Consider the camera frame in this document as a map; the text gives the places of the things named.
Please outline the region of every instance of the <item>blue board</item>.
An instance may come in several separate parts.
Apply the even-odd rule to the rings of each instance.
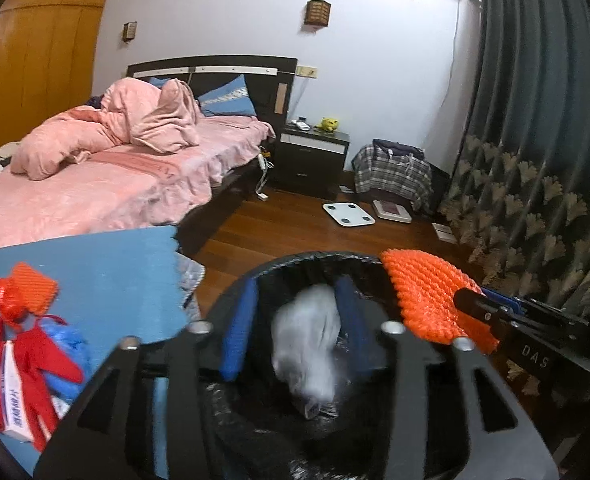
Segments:
[[[97,370],[120,338],[136,335],[144,343],[175,335],[185,324],[173,239],[175,228],[56,238],[0,249],[0,277],[26,262],[59,282],[50,314],[78,327],[91,348]],[[163,439],[164,392],[157,392],[156,473],[165,476]],[[39,457],[32,444],[1,436],[2,442],[32,473]]]

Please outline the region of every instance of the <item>dark wooden headboard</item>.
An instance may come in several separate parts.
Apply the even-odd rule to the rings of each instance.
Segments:
[[[137,63],[128,67],[126,75],[144,81],[152,76],[174,77],[187,82],[198,97],[244,74],[257,118],[279,136],[286,124],[296,68],[297,59],[291,57],[193,56]]]

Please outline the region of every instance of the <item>blue gripper pad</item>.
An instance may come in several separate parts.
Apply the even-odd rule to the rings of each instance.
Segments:
[[[258,296],[257,279],[248,280],[237,302],[229,329],[222,341],[219,373],[225,381],[234,381],[244,366],[246,347],[253,328]]]
[[[374,370],[386,368],[386,352],[377,343],[374,332],[382,320],[388,319],[381,307],[374,301],[360,298],[350,276],[341,276],[335,282],[335,301],[342,330],[348,339],[353,370],[367,376]]]
[[[508,308],[510,308],[514,314],[519,314],[520,316],[524,315],[524,311],[523,308],[520,305],[520,302],[513,299],[513,298],[509,298],[508,296],[504,296],[503,294],[500,294],[499,292],[497,292],[496,290],[491,290],[489,288],[482,288],[482,292],[490,299],[493,301],[496,301],[497,303],[507,306]]]

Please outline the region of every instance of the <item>wall switch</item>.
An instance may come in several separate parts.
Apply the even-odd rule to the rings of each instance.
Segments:
[[[317,78],[317,69],[312,66],[298,66],[295,74],[300,77],[312,77]]]

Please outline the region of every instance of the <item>orange gripper pad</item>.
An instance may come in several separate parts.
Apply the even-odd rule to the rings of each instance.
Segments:
[[[13,267],[11,279],[17,285],[29,312],[36,316],[47,313],[58,290],[55,280],[51,280],[24,262],[19,262]]]
[[[497,348],[488,325],[455,308],[453,297],[460,288],[482,293],[461,270],[424,251],[390,249],[380,259],[397,292],[404,324],[416,336],[442,344],[467,336],[486,354]]]

